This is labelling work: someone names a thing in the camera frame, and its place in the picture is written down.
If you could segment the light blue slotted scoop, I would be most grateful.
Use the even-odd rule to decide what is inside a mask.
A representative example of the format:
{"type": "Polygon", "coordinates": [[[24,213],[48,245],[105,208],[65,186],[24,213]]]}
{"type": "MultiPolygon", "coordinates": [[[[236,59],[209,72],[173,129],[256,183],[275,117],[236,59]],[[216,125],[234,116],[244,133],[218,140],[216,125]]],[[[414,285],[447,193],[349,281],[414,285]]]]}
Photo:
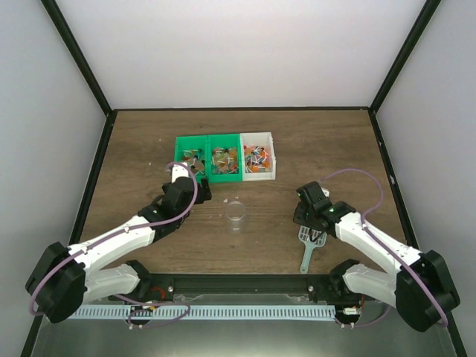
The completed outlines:
{"type": "Polygon", "coordinates": [[[304,244],[303,259],[300,265],[300,273],[306,274],[312,253],[316,248],[322,248],[327,241],[327,233],[316,231],[312,228],[301,225],[298,231],[298,239],[304,244]]]}

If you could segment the clear plastic cup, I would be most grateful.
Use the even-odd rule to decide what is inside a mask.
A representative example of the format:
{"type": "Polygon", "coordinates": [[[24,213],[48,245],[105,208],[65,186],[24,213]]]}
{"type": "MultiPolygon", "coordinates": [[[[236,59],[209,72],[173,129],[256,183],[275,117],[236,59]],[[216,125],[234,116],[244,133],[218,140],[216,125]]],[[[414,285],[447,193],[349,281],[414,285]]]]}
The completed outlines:
{"type": "Polygon", "coordinates": [[[225,221],[229,232],[243,233],[245,230],[246,209],[242,202],[229,202],[225,207],[225,221]]]}

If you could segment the green candy bin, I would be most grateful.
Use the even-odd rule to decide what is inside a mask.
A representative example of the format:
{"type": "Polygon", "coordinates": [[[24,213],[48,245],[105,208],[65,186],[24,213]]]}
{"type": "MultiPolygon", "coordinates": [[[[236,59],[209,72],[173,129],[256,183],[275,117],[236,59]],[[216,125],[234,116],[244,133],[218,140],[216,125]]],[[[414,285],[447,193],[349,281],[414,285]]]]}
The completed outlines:
{"type": "Polygon", "coordinates": [[[238,133],[209,135],[205,156],[210,183],[242,181],[244,169],[238,133]]]}
{"type": "Polygon", "coordinates": [[[178,136],[175,142],[174,159],[185,163],[197,181],[208,177],[206,135],[178,136]]]}

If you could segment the white candy bin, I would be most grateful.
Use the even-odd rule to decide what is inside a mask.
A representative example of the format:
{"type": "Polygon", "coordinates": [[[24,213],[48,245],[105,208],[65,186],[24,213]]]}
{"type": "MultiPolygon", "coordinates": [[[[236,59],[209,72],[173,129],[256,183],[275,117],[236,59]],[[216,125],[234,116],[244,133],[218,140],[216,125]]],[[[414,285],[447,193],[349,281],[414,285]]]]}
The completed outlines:
{"type": "Polygon", "coordinates": [[[243,181],[274,181],[277,162],[271,132],[240,133],[243,181]]]}

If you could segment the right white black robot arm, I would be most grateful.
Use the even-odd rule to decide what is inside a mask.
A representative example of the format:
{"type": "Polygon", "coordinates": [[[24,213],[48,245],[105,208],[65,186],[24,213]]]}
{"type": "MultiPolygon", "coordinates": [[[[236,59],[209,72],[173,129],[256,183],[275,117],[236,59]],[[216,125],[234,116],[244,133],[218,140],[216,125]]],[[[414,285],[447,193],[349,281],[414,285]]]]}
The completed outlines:
{"type": "Polygon", "coordinates": [[[379,266],[374,270],[348,260],[330,281],[341,300],[360,294],[394,308],[418,332],[442,323],[460,305],[460,296],[444,258],[401,243],[369,223],[346,202],[331,202],[316,181],[297,190],[295,223],[353,246],[379,266]]]}

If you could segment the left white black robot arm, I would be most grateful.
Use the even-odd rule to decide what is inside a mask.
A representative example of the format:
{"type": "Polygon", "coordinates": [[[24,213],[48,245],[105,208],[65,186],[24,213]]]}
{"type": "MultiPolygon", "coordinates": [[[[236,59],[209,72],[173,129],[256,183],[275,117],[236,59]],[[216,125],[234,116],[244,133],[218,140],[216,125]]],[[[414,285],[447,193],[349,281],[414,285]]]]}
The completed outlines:
{"type": "Polygon", "coordinates": [[[45,315],[55,324],[82,305],[110,296],[132,303],[155,300],[151,274],[140,262],[129,260],[115,268],[108,265],[178,230],[192,206],[212,198],[206,178],[194,182],[179,177],[162,190],[162,195],[115,229],[70,246],[50,244],[25,284],[29,312],[45,315]]]}

